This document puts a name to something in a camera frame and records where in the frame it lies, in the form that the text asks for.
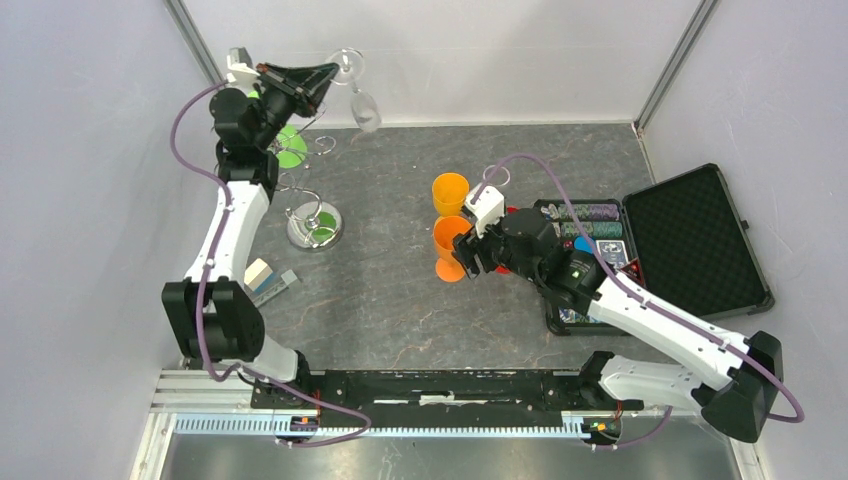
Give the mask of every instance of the cable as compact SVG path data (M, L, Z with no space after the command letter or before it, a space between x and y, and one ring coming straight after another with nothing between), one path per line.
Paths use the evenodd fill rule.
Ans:
M606 438L607 440L612 440L613 442L618 442L618 440L619 440L619 437L613 437L612 435L609 435L609 434L607 434L607 433L605 433L605 432L600 432L600 431L599 431L599 432L598 432L598 435L600 435L600 436L602 436L602 437Z
M527 160L532 160L532 161L536 162L540 167L542 167L542 169L545 170L545 173L548 174L548 176L551 178L551 181L553 181L554 186L556 186L557 191L559 192L560 196L562 196L562 200L565 202L565 206L568 208L568 213L571 215L571 218L574 221L575 226L577 226L577 230L580 232L580 236L583 237L583 239L586 240L586 243L589 244L589 247L592 249L592 254L598 260L598 263L601 265L601 268L603 268L604 272L607 274L607 277L610 280L612 280L612 282L619 289L621 289L624 293L626 293L628 296L633 298L636 302L643 304L645 307L650 308L651 310L655 311L656 313L658 313L658 314L662 315L663 317L673 321L674 323L686 328L687 330L694 332L694 333L706 338L707 340L709 340L710 342L712 342L716 345L724 345L724 341L722 339L720 339L719 337L717 337L716 335L713 335L710 332L701 330L700 328L696 327L695 325L692 325L691 323L689 323L686 320L684 320L683 318L675 315L674 313L665 310L664 308L660 307L659 305L655 305L650 300L646 300L644 297L642 297L641 295L639 295L635 291L631 290L627 285L625 285L620 279L618 279L615 276L615 273L612 271L612 269L609 267L609 265L607 265L607 262L604 261L600 252L598 252L598 249L595 245L595 242L592 241L591 237L589 237L589 234L587 234L586 230L583 228L583 224L580 222L580 219L577 217L577 214L574 211L574 205L571 204L571 200L569 200L568 194L565 193L565 188L563 188L562 183L560 183L560 181L559 181L559 178L557 178L556 174L554 174L553 170L551 170L551 167L544 160L537 157L536 155L532 155L532 154L529 154L529 153L514 153L512 155L509 155L509 156L506 156L506 157L500 159L498 161L498 163L495 165L495 168L493 168L492 171L489 172L488 175L484 176L483 183L480 185L480 188L478 188L475 191L474 196L471 198L471 204L473 205L474 203L477 202L477 199L480 197L480 194L483 193L483 189L486 188L486 186L489 184L489 180L491 179L491 177L494 175L495 172L500 170L500 168L503 167L505 164L507 164L507 163L509 163L509 162L511 162L515 159L518 159L518 158L524 158L524 159L527 159ZM723 348L725 348L725 350L727 350L728 352L730 352L730 353L736 355L737 357L739 357L740 359L742 359L742 361L744 361L745 363L750 365L760 375L765 377L766 380L768 380L772 385L774 385L780 391L780 393L783 394L784 397L786 397L786 399L789 401L789 404L792 405L792 408L795 410L795 416L794 417L788 417L788 416L785 416L785 415L777 415L777 414L774 414L774 413L769 413L767 418L770 418L772 420L777 420L779 422L787 422L787 423L801 423L801 422L804 421L804 418L806 416L804 414L804 409L801 407L801 404L795 398L795 395L793 395L792 392L789 391L789 389L786 387L786 385L783 384L783 382L781 382L773 373L768 371L768 369L766 367L764 367L760 362L754 360L747 353L739 350L735 346L728 344L727 346L725 346Z
M615 416L612 419L612 422L615 423L621 420L621 415L624 413L624 403L621 400L617 400L615 404Z
M253 388L253 385L254 385L253 382L251 382L250 380L245 378L245 376L242 375L241 372L236 372L236 375L238 375L239 380L241 380L242 383L246 383L248 386L250 386L250 388Z
M197 288L198 294L197 294L197 302L195 303L195 328L197 330L197 344L198 344L198 347L200 349L200 356L203 359L203 368L206 369L206 371L209 373L209 376L212 377L212 379L215 380L216 382L223 382L233 372L236 372L239 368L241 368L242 370L244 370L245 373L254 377L255 379L257 379L259 381L268 382L268 383L274 385L275 387L281 388L281 389L285 390L286 392L290 393L291 395L294 395L295 397L300 398L301 400L305 400L305 401L307 401L307 402L309 402L313 405L324 407L324 408L329 409L329 410L335 410L339 413L344 413L346 415L357 417L357 418L360 418L360 419L365 421L365 425L362 428L360 428L360 429L358 429L354 432L348 433L346 435L341 435L339 437L334 437L334 438L331 438L331 439L328 439L328 440L322 440L322 441L319 441L319 442L310 442L310 443L291 443L291 442L289 442L288 445L290 447L295 447L295 448L323 447L323 446L326 446L326 445L333 445L333 444L336 444L336 443L341 443L341 442L344 442L344 441L347 441L347 440L351 440L351 439L365 433L366 431L368 431L368 429L371 428L372 422L371 422L370 417L368 417L367 415L365 415L363 413L357 412L356 410L351 410L349 408L345 408L345 407L342 407L342 406L339 406L339 405L333 405L332 403L327 403L327 402L324 402L322 400L318 400L317 398L310 397L309 395L307 395L307 394L305 394L305 393L303 393L303 392L301 392L301 391L299 391L299 390L297 390L297 389L295 389L295 388L293 388L289 385L286 385L285 383L283 383L283 382L281 382L281 381L279 381L275 378L271 378L271 377L269 377L265 374L259 373L255 370L245 366L245 365L242 365L239 362L233 363L232 365L227 367L227 369L224 370L224 373L220 374L220 375L218 374L218 372L215 371L215 367L212 365L212 358L209 355L209 347L206 345L206 332L203 330L203 300L204 300L203 292L206 291L206 285L209 282L209 274L212 270L212 267L214 267L214 265L215 265L215 252L217 251L218 243L221 241L221 237L224 234L224 228L227 225L227 219L230 217L230 210L232 209L232 205L233 205L233 195L232 195L232 192L230 191L230 187L227 186L226 182L224 182L223 180L218 178L216 175L214 175L210 172L207 172L206 170L203 170L200 167L192 165L185 158L183 158L182 155L180 155L180 152L177 150L177 129L179 128L180 122L182 121L183 117L185 116L185 114L189 110L189 108L191 108L201 98L203 98L206 95L208 95L209 93L223 87L224 85L226 85L226 82L221 82L221 83L218 83L216 85L213 85L209 88L204 89L203 91L201 91L200 93L195 95L191 100L189 100L188 103L186 103L185 106L183 106L183 108L179 111L179 113L177 113L176 118L174 118L174 124L171 126L171 138L170 138L171 152L174 154L174 158L176 158L177 161L180 163L180 165L184 166L185 168L187 168L187 169L191 170L192 172L197 173L199 175L203 175L204 177L214 181L218 185L218 187L221 189L221 191L224 192L224 199L225 199L225 204L226 204L224 211L221 215L221 220L220 220L220 222L218 222L218 227L215 229L215 234L212 236L212 241L209 243L209 251L206 254L206 264L203 265L203 272L200 275L200 282L199 282L198 288Z
M665 427L669 423L669 420L671 420L671 411L672 411L672 408L668 407L665 410L665 415L663 415L663 418L662 418L662 420L660 420L660 423L658 423L657 426L653 428L653 430L642 435L641 437L635 438L633 440L628 440L628 441L623 442L623 443L616 443L615 445L598 445L596 443L593 443L593 444L591 444L592 451L603 450L603 451L607 451L607 452L612 452L612 451L615 451L615 450L619 450L621 448L635 447L636 445L639 445L640 443L647 442L648 440L654 438L655 436L657 436L657 434L659 434L661 431L663 431L665 429Z

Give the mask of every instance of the orange plastic cup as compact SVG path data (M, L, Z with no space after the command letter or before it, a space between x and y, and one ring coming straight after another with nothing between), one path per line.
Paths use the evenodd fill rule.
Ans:
M459 215L471 187L458 173L443 173L433 182L433 206L443 217Z
M436 220L433 227L433 243L439 260L436 261L436 275L446 282L458 282L465 276L465 268L451 253L453 252L453 239L457 235L467 233L471 229L471 223L458 216L441 217Z

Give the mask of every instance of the blue poker chip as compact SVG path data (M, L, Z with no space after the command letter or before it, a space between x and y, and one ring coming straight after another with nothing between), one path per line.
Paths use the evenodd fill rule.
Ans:
M582 236L577 237L574 240L574 249L580 250L582 252L592 253L592 247L589 246L589 244L586 242L586 239Z

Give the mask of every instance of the metal stand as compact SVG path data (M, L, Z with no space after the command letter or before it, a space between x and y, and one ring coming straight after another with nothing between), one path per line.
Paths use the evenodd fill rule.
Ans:
M321 196L314 190L305 188L306 180L312 171L308 161L309 155L322 156L330 153L336 145L335 139L332 137L319 137L315 143L325 147L321 152L301 152L297 150L279 147L276 153L288 150L289 152L300 155L303 158L301 167L302 172L299 176L295 176L294 170L289 169L282 172L277 179L278 192L290 192L286 203L291 205L292 196L297 193L309 195L314 198L313 201L303 203L297 207L286 207L286 217L289 219L286 228L286 234L289 241L295 247L306 251L320 251L332 247L339 241L344 229L344 220L339 210L323 201ZM293 179L292 183L285 182L286 177Z
M321 200L315 192L316 201L307 202L294 211L286 209L289 224L286 234L289 241L301 250L317 251L330 248L339 241L344 229L341 213L332 204Z

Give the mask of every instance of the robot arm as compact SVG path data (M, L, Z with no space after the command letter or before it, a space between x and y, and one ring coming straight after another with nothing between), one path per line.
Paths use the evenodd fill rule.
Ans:
M244 271L277 185L279 166L268 147L292 115L317 113L339 66L254 67L244 48L231 50L227 64L230 87L209 102L220 137L217 174L226 187L218 190L215 215L199 255L182 281L165 284L162 303L186 358L201 358L195 306L203 295L203 331L212 361L240 360L291 381L298 375L298 354L265 336L262 315L244 292ZM258 96L248 97L242 89ZM219 229L222 219L226 224ZM205 270L209 280L200 292Z
M469 277L498 266L508 268L532 282L554 306L616 326L678 362L638 362L595 352L581 369L587 384L617 400L699 411L726 435L757 440L777 389L727 349L732 345L782 380L777 339L764 332L746 338L719 328L644 291L623 273L608 278L592 254L564 248L538 210L506 214L503 196L494 187L486 187L475 204L470 201L473 195L468 195L463 208L473 227L454 239L455 256ZM643 300L630 298L617 283L638 292ZM690 328L646 308L649 302L682 318ZM696 330L723 343L716 345Z

